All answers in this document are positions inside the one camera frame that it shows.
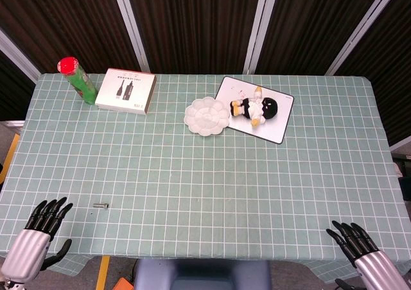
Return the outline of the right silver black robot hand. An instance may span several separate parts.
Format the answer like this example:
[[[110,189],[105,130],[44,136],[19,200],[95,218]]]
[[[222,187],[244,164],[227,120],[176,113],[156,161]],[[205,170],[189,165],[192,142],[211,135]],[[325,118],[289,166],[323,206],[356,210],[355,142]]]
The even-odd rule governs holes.
[[[356,223],[348,225],[335,220],[332,224],[340,233],[337,234],[329,228],[326,232],[335,240],[356,269],[364,289],[410,288],[387,254],[376,246],[362,227]]]

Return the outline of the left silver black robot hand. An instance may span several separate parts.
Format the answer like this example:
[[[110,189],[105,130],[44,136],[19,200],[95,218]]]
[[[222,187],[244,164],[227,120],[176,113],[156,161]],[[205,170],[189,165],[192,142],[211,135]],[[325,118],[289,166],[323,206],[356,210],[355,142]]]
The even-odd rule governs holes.
[[[67,198],[44,200],[32,211],[25,227],[9,250],[1,266],[1,289],[24,289],[37,275],[60,262],[68,253],[72,240],[50,257],[49,247],[73,204]]]

